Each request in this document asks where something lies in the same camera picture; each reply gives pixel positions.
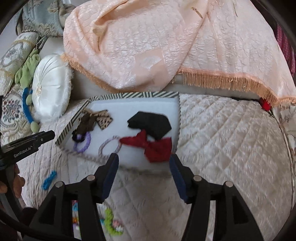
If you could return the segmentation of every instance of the pink blanket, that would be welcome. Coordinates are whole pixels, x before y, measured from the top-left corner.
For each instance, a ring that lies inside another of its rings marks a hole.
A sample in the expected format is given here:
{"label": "pink blanket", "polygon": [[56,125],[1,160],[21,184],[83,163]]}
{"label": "pink blanket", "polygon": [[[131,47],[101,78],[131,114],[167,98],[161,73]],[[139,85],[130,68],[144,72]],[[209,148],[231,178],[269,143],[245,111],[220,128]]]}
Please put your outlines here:
{"label": "pink blanket", "polygon": [[272,105],[296,88],[271,28],[249,0],[92,0],[65,23],[65,54],[111,92],[184,84],[252,91]]}

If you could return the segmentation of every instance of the blue gripper pad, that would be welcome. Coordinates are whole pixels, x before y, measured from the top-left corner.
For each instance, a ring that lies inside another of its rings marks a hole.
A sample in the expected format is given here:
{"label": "blue gripper pad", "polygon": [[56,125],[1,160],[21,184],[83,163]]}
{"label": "blue gripper pad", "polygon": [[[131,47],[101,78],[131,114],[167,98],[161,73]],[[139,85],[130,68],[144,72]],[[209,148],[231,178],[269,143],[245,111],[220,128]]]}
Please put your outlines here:
{"label": "blue gripper pad", "polygon": [[109,194],[118,170],[118,166],[119,166],[119,157],[117,154],[112,153],[105,165],[108,173],[106,174],[105,180],[103,182],[103,191],[102,191],[103,200],[109,197]]}
{"label": "blue gripper pad", "polygon": [[180,162],[178,156],[173,154],[170,156],[170,171],[172,173],[179,196],[185,203],[189,201],[187,194],[192,186],[192,178],[194,177],[190,168],[185,167]]}

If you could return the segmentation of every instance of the cream quilted mattress cover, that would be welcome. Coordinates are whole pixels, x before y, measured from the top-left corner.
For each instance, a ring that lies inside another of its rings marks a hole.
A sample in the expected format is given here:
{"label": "cream quilted mattress cover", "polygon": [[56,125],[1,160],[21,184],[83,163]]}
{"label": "cream quilted mattress cover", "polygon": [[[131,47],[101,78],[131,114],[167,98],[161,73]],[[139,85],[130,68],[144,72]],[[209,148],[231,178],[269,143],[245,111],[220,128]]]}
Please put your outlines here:
{"label": "cream quilted mattress cover", "polygon": [[[287,147],[276,120],[257,102],[208,95],[180,95],[181,132],[177,154],[194,174],[222,184],[231,180],[252,211],[265,240],[272,240],[287,220],[294,189]],[[82,103],[72,103],[55,123],[56,138]],[[56,170],[66,184],[93,174],[98,163],[61,151],[48,142],[19,162],[26,179],[22,197],[38,207],[47,191],[44,179]],[[119,170],[106,203],[124,225],[120,241],[180,241],[190,206],[178,196],[171,177]],[[207,241],[213,236],[211,209]]]}

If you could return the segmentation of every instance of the hair tie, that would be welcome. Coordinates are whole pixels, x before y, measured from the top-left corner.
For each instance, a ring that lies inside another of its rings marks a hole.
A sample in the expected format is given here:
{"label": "hair tie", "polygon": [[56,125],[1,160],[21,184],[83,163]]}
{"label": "hair tie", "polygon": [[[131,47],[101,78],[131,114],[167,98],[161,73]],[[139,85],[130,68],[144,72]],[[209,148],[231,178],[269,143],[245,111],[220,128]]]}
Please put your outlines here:
{"label": "hair tie", "polygon": [[91,134],[90,132],[88,131],[86,134],[85,134],[85,137],[86,139],[86,144],[85,146],[81,149],[81,150],[77,150],[77,145],[78,145],[78,142],[75,142],[74,143],[74,147],[73,147],[73,150],[76,151],[77,153],[83,153],[87,150],[87,148],[89,147],[90,143],[91,143]]}
{"label": "hair tie", "polygon": [[120,148],[121,148],[121,143],[119,142],[119,139],[120,137],[119,136],[113,136],[112,138],[109,138],[107,139],[99,148],[99,158],[103,158],[103,159],[108,159],[110,157],[110,154],[109,155],[103,155],[103,148],[110,142],[110,141],[113,141],[113,140],[118,140],[118,146],[116,148],[115,151],[113,151],[113,153],[116,153],[118,154]]}

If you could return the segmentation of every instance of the white pillow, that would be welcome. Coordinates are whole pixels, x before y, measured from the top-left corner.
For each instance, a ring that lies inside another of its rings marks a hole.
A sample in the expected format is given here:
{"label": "white pillow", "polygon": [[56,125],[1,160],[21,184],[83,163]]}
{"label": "white pillow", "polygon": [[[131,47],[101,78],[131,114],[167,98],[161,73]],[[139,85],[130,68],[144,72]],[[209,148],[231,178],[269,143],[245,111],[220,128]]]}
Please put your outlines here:
{"label": "white pillow", "polygon": [[58,119],[67,109],[71,94],[72,70],[60,55],[44,57],[33,79],[32,101],[42,121]]}

